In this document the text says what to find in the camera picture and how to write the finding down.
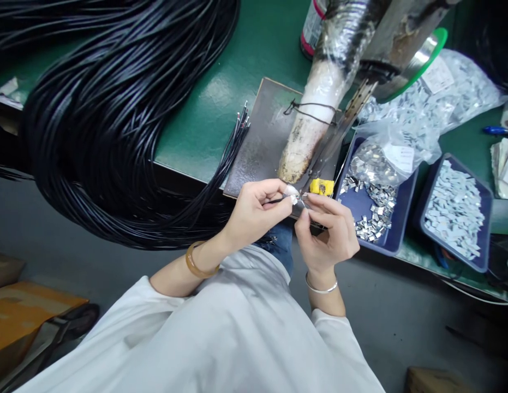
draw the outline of floor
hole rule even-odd
[[[135,251],[101,240],[55,212],[33,182],[0,179],[0,252],[27,262],[22,278],[85,296],[106,311],[143,275],[183,252]],[[309,313],[293,244],[290,289]],[[407,367],[454,371],[478,392],[497,392],[508,365],[448,333],[472,300],[415,267],[362,250],[337,266],[347,314],[363,353],[389,393],[403,391]]]

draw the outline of bag of metal parts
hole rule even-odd
[[[361,110],[359,120],[376,121],[389,117],[391,111],[412,109],[423,113],[432,130],[442,135],[507,100],[508,96],[497,89],[474,61],[459,52],[443,49],[399,97],[381,104],[371,98]]]
[[[439,134],[429,128],[423,115],[415,115],[411,110],[398,110],[393,116],[356,127],[356,136],[366,141],[354,153],[350,175],[360,181],[396,187],[421,162],[433,164],[441,156]]]

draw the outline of cardboard box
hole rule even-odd
[[[17,282],[24,266],[22,260],[0,254],[0,288]]]
[[[409,367],[405,393],[474,393],[455,374],[444,370]]]
[[[0,379],[23,360],[45,321],[87,302],[30,282],[0,288]]]

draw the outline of white sleeve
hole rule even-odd
[[[88,383],[111,386],[117,382],[132,351],[150,340],[172,311],[186,300],[156,292],[148,277],[142,277],[110,307],[76,349],[37,374],[16,393],[69,391],[70,386],[84,386],[85,375]]]
[[[337,368],[347,391],[384,393],[379,380],[364,359],[363,352],[346,317],[333,317],[319,309],[312,312],[312,323],[339,365]]]
[[[126,326],[153,314],[162,314],[166,320],[187,299],[189,297],[170,297],[158,293],[148,277],[143,276],[110,307],[81,344],[108,331],[124,330]]]

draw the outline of yellow component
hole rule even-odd
[[[310,183],[310,192],[329,197],[334,193],[334,180],[314,179]]]

